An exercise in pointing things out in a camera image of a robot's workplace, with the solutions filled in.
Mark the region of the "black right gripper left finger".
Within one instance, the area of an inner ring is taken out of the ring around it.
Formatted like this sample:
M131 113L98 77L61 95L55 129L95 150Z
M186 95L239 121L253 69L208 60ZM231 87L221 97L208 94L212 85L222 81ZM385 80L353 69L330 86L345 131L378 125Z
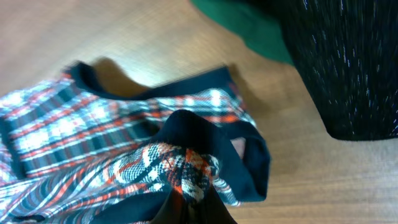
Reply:
M183 195L174 189L171 190L160 210L149 223L187 224L188 203L183 198Z

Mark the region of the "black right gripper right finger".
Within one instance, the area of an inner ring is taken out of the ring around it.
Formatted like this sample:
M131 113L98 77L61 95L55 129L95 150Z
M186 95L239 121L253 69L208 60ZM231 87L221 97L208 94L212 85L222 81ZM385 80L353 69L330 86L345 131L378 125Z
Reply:
M198 204L198 222L201 224L237 224L211 186Z

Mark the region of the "plaid sleeveless dress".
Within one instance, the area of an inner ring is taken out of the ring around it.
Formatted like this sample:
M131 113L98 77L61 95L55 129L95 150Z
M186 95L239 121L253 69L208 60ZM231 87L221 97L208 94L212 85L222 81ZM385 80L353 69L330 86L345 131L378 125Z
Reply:
M271 157L227 67L109 93L93 67L1 97L2 223L149 223L170 195L196 221L267 197Z

